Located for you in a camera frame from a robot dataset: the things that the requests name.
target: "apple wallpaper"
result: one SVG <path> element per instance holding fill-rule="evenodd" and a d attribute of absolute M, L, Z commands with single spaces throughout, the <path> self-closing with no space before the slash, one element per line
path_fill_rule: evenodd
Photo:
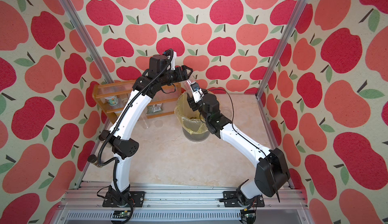
<path fill-rule="evenodd" d="M 106 120 L 74 32 L 55 0 L 0 0 L 1 224 L 48 224 Z"/>
<path fill-rule="evenodd" d="M 316 224 L 388 223 L 388 0 L 307 10 L 263 85 L 267 120 Z"/>

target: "wall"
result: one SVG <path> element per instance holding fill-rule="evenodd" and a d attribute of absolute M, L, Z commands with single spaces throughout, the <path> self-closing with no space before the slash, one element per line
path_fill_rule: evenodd
<path fill-rule="evenodd" d="M 0 0 L 1 224 L 49 223 L 102 127 L 74 33 L 57 0 Z"/>
<path fill-rule="evenodd" d="M 91 37 L 102 34 L 96 47 L 115 80 L 137 79 L 150 56 L 173 48 L 202 88 L 255 93 L 296 0 L 84 2 L 76 9 Z"/>
<path fill-rule="evenodd" d="M 388 1 L 306 7 L 313 22 L 289 38 L 265 114 L 316 224 L 388 222 Z"/>

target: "beige marble surface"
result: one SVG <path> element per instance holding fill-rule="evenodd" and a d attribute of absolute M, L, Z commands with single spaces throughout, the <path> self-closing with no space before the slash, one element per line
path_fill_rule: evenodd
<path fill-rule="evenodd" d="M 234 124 L 259 144 L 270 147 L 254 95 L 231 95 Z M 217 95 L 221 108 L 232 108 L 228 95 Z M 162 121 L 162 127 L 155 122 Z M 175 115 L 148 121 L 143 129 L 137 124 L 131 138 L 139 142 L 133 156 L 130 182 L 237 187 L 255 176 L 256 166 L 229 143 L 210 135 L 200 143 L 185 138 Z M 103 160 L 113 156 L 105 148 Z M 84 181 L 112 180 L 113 163 L 103 168 L 90 165 Z"/>

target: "black mounting plate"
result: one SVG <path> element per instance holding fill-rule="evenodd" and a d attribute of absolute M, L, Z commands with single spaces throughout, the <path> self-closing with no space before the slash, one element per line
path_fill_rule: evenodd
<path fill-rule="evenodd" d="M 224 202 L 225 207 L 241 207 L 239 203 L 237 202 L 237 191 L 224 191 L 223 196 L 224 199 L 235 199 L 235 200 L 227 200 Z M 253 207 L 264 207 L 264 199 L 260 200 L 260 198 L 263 199 L 263 195 L 256 196 L 255 205 Z"/>

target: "trash can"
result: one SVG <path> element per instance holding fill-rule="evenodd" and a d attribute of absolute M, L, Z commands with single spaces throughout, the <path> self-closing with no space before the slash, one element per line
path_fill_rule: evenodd
<path fill-rule="evenodd" d="M 200 142 L 205 140 L 210 132 L 206 126 L 205 120 L 201 117 L 202 121 L 199 118 L 199 111 L 193 111 L 189 103 L 187 102 L 187 94 L 183 93 L 177 102 L 175 107 L 175 115 L 177 116 L 180 124 L 182 125 L 183 134 L 187 139 Z"/>

